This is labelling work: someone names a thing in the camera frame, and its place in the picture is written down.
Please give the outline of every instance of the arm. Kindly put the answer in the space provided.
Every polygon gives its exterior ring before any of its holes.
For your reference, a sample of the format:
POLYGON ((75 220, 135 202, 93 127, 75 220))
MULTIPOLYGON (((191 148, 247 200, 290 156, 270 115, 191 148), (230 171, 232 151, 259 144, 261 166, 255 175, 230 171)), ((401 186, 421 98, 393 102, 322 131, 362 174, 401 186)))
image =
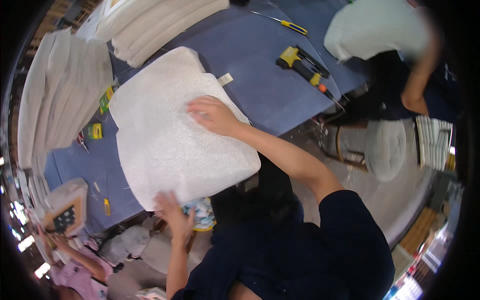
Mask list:
POLYGON ((317 203, 342 190, 338 179, 321 161, 297 146, 238 121, 217 98, 204 96, 189 103, 187 112, 209 131, 236 138, 265 155, 289 176, 305 184, 317 203))
POLYGON ((172 299, 176 292, 187 285, 188 255, 185 251, 186 241, 172 238, 172 253, 168 263, 167 273, 167 299, 172 299))
POLYGON ((427 105, 423 92, 427 86, 430 74, 435 70, 438 61, 438 36, 434 28, 430 28, 431 40, 422 54, 419 62, 408 76, 405 88, 400 96, 403 106, 413 112, 428 116, 427 105))
POLYGON ((177 198, 173 192, 158 193, 155 215, 165 220, 172 231, 172 252, 168 263, 167 299, 172 299, 175 293, 184 288, 188 282, 187 251, 185 244, 192 234, 195 223, 195 210, 191 209, 189 216, 180 210, 177 198))
POLYGON ((92 277, 105 282, 105 270, 101 265, 95 262, 93 259, 81 254, 77 250, 68 245, 66 240, 59 234, 49 235, 52 241, 57 245, 58 249, 70 255, 74 260, 81 263, 85 268, 92 272, 92 277))
POLYGON ((42 245, 43 245, 43 248, 45 249, 46 255, 50 260, 48 263, 52 265, 55 263, 52 256, 52 248, 48 244, 47 237, 45 236, 45 233, 43 232, 43 228, 40 226, 40 224, 36 225, 36 229, 38 230, 38 235, 40 237, 40 240, 42 241, 42 245))

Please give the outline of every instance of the yellow screwdriver handle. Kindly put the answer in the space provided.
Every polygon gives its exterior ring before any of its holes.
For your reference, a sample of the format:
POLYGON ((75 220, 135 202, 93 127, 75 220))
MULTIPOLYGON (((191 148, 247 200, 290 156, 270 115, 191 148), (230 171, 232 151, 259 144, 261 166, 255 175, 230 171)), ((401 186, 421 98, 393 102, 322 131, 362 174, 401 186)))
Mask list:
POLYGON ((293 29, 293 30, 295 30, 295 31, 297 31, 297 32, 300 32, 300 33, 303 34, 304 36, 307 35, 307 30, 304 29, 304 28, 301 28, 301 27, 298 26, 298 25, 295 25, 295 24, 293 24, 293 23, 287 22, 287 21, 285 21, 285 20, 282 20, 282 22, 280 22, 280 23, 281 23, 283 26, 286 26, 286 27, 288 27, 288 28, 290 28, 290 29, 293 29))
POLYGON ((105 215, 110 215, 110 202, 107 198, 103 199, 103 208, 105 209, 105 215))

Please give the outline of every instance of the navy blue shirt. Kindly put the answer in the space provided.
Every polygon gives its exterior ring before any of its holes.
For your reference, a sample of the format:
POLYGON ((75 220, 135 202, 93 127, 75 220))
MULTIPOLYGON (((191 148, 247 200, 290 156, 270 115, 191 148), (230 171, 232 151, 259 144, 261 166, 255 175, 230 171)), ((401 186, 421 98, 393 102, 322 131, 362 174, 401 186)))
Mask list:
POLYGON ((235 281, 266 299, 382 299, 395 268, 360 197, 337 191, 319 205, 321 228, 296 216, 214 233, 213 247, 173 299, 227 299, 235 281))
MULTIPOLYGON (((410 73, 411 70, 405 63, 402 63, 402 66, 395 69, 395 73, 385 80, 380 96, 386 106, 382 119, 400 120, 418 115, 418 113, 406 109, 400 98, 410 73)), ((423 98, 430 118, 456 124, 457 115, 462 111, 460 90, 456 76, 449 70, 448 64, 444 60, 430 75, 423 98)))

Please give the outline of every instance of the white thread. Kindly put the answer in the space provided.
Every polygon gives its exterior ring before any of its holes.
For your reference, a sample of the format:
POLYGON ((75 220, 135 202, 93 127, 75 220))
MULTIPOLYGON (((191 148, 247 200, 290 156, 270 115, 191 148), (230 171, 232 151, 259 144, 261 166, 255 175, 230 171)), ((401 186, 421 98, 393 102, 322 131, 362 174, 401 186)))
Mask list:
POLYGON ((90 190, 88 190, 88 194, 89 194, 90 196, 94 197, 95 200, 98 201, 98 196, 97 196, 94 192, 91 192, 90 190))
POLYGON ((270 4, 270 5, 272 5, 273 7, 278 8, 278 4, 273 3, 273 2, 271 2, 271 1, 269 1, 269 2, 262 2, 262 4, 270 4))

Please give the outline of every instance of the stool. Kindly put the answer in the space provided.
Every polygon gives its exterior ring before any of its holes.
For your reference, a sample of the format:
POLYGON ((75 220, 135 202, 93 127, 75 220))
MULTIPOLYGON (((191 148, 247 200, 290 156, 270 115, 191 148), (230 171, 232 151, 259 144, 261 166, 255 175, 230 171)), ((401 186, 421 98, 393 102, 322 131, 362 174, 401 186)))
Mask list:
POLYGON ((338 126, 335 138, 336 156, 323 150, 325 155, 341 163, 351 165, 364 172, 371 173, 380 182, 389 182, 395 178, 405 160, 407 138, 405 127, 398 121, 369 121, 349 126, 338 126), (362 157, 360 162, 345 159, 340 148, 342 128, 366 129, 365 150, 351 151, 362 157))

